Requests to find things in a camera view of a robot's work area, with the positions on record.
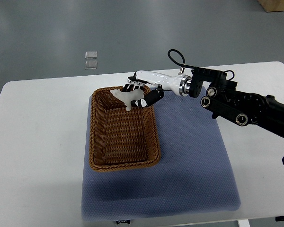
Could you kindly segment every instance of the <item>cardboard box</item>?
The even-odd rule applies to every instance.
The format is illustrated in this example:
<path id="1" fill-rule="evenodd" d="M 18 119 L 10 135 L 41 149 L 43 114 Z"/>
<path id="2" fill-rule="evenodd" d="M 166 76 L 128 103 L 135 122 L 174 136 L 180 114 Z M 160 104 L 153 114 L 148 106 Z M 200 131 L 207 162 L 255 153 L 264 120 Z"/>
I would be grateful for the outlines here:
<path id="1" fill-rule="evenodd" d="M 284 0 L 258 0 L 266 12 L 284 11 Z"/>

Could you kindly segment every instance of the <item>blue cloth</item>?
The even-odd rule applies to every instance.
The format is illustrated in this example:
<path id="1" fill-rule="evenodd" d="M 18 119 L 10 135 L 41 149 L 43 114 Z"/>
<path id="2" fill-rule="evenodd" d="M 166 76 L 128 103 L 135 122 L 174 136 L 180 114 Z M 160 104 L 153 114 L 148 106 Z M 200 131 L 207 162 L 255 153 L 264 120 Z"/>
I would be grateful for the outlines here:
<path id="1" fill-rule="evenodd" d="M 211 112 L 199 98 L 165 92 L 154 106 L 160 162 L 149 168 L 98 173 L 89 166 L 89 118 L 82 187 L 85 221 L 125 220 L 237 210 L 231 164 Z"/>

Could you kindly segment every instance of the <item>white table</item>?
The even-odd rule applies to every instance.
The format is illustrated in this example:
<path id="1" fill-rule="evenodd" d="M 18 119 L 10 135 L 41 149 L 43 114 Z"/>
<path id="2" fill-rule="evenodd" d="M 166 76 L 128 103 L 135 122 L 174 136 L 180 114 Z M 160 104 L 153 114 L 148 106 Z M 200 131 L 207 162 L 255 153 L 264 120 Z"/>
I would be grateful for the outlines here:
<path id="1" fill-rule="evenodd" d="M 237 90 L 271 94 L 284 104 L 284 65 L 280 62 L 210 68 L 233 70 Z M 178 69 L 158 72 L 176 75 Z M 81 219 L 87 113 L 89 97 L 97 88 L 123 85 L 131 75 L 13 81 L 4 86 L 0 96 L 0 226 L 114 226 L 109 221 L 85 223 Z M 131 226 L 284 215 L 284 139 L 254 125 L 239 127 L 221 117 L 217 121 L 239 190 L 240 208 L 137 219 Z"/>

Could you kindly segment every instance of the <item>black cable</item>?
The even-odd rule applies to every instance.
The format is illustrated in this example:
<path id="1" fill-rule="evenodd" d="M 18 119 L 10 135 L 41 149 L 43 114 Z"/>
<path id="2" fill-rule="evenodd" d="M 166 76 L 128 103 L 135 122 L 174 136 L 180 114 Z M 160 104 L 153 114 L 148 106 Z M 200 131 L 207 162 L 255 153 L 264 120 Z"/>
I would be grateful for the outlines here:
<path id="1" fill-rule="evenodd" d="M 232 79 L 235 78 L 235 73 L 234 73 L 234 71 L 232 71 L 232 70 L 226 70 L 226 71 L 224 71 L 224 72 L 231 72 L 231 73 L 232 73 L 232 78 L 230 78 L 229 80 L 232 80 Z"/>
<path id="2" fill-rule="evenodd" d="M 173 59 L 173 58 L 170 56 L 170 53 L 171 53 L 171 52 L 176 52 L 177 54 L 179 54 L 179 55 L 181 56 L 181 58 L 182 58 L 182 62 L 183 62 L 183 63 L 181 64 L 181 63 L 175 61 L 175 59 Z M 168 55 L 169 59 L 171 59 L 171 61 L 172 61 L 173 63 L 175 63 L 176 65 L 178 65 L 178 66 L 180 66 L 180 67 L 183 67 L 183 68 L 190 68 L 190 69 L 194 69 L 194 70 L 197 68 L 196 66 L 185 65 L 185 58 L 184 58 L 183 54 L 182 54 L 180 51 L 176 50 L 176 49 L 170 49 L 170 50 L 167 52 L 167 55 Z M 232 80 L 232 79 L 235 78 L 235 73 L 234 73 L 234 71 L 232 71 L 232 70 L 226 70 L 226 71 L 224 71 L 224 73 L 226 73 L 226 72 L 231 72 L 231 73 L 232 73 L 232 78 L 230 78 L 229 80 Z"/>
<path id="3" fill-rule="evenodd" d="M 181 64 L 181 63 L 175 61 L 175 60 L 170 56 L 170 53 L 171 53 L 171 52 L 176 52 L 177 54 L 179 54 L 179 55 L 181 56 L 181 58 L 182 58 L 182 62 L 183 62 L 183 63 Z M 170 50 L 168 51 L 167 55 L 168 55 L 169 59 L 171 59 L 171 61 L 172 61 L 173 63 L 175 63 L 176 65 L 178 65 L 178 66 L 180 66 L 180 67 L 183 67 L 183 68 L 190 68 L 190 69 L 195 69 L 195 68 L 196 68 L 195 66 L 185 65 L 185 58 L 184 58 L 183 54 L 182 54 L 180 51 L 176 50 L 176 49 L 170 49 Z"/>
<path id="4" fill-rule="evenodd" d="M 176 62 L 176 61 L 170 56 L 170 52 L 176 52 L 177 54 L 179 54 L 179 55 L 181 56 L 181 58 L 182 58 L 182 64 Z M 175 63 L 176 65 L 183 67 L 183 65 L 185 64 L 185 58 L 184 58 L 183 54 L 182 54 L 180 51 L 178 51 L 178 50 L 176 50 L 176 49 L 170 49 L 170 50 L 167 52 L 167 55 L 168 55 L 169 59 L 171 59 L 171 61 L 172 61 L 173 63 Z"/>

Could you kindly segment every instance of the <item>white toy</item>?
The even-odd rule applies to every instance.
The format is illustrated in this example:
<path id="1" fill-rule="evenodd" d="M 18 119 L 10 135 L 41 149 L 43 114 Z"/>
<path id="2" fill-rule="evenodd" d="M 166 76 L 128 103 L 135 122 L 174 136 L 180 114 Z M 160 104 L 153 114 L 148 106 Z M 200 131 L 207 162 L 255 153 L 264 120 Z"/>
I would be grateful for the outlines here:
<path id="1" fill-rule="evenodd" d="M 115 89 L 110 90 L 110 93 L 112 93 L 113 96 L 120 101 L 124 102 L 127 111 L 132 109 L 131 101 L 144 98 L 144 92 L 141 89 L 136 89 L 129 92 L 121 92 L 120 89 Z"/>

